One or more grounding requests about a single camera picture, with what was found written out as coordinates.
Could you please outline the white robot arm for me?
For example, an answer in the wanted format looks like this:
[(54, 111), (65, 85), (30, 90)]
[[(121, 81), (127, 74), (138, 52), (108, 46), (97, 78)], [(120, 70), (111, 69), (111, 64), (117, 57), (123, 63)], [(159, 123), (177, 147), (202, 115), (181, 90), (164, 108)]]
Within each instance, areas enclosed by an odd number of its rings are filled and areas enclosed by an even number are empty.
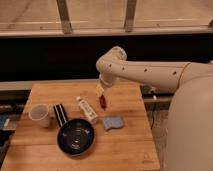
[(96, 68), (103, 89), (124, 78), (173, 92), (164, 171), (213, 171), (213, 64), (129, 61), (115, 46)]

